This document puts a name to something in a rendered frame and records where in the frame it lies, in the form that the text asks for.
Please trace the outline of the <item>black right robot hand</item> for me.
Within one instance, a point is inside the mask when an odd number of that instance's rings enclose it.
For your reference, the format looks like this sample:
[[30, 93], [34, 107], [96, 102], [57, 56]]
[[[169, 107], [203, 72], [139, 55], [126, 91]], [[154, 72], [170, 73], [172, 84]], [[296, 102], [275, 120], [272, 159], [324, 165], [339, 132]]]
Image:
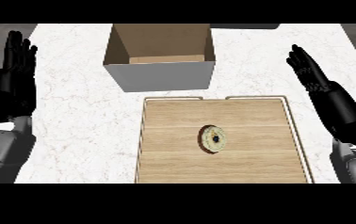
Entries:
[[325, 129], [342, 142], [356, 144], [356, 101], [345, 87], [327, 78], [316, 60], [296, 44], [287, 63], [309, 93]]

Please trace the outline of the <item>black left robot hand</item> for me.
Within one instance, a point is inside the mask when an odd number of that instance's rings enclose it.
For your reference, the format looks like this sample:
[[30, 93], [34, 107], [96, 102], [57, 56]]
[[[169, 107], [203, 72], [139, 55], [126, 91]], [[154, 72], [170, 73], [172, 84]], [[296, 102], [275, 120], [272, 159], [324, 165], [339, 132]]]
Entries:
[[0, 122], [31, 116], [36, 111], [36, 52], [23, 33], [12, 31], [0, 69]]

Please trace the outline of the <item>wooden tray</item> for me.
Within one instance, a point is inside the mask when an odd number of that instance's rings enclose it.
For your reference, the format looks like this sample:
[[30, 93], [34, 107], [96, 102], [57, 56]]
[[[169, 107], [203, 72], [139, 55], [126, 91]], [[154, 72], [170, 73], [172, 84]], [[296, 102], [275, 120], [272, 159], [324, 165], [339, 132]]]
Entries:
[[287, 98], [148, 98], [135, 181], [311, 184]]

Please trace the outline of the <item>open cardboard box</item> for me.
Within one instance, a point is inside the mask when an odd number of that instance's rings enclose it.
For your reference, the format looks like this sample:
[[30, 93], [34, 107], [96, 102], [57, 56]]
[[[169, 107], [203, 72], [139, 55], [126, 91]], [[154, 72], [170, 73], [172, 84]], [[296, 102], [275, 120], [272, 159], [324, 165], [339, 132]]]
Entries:
[[114, 24], [104, 66], [126, 92], [209, 89], [210, 24]]

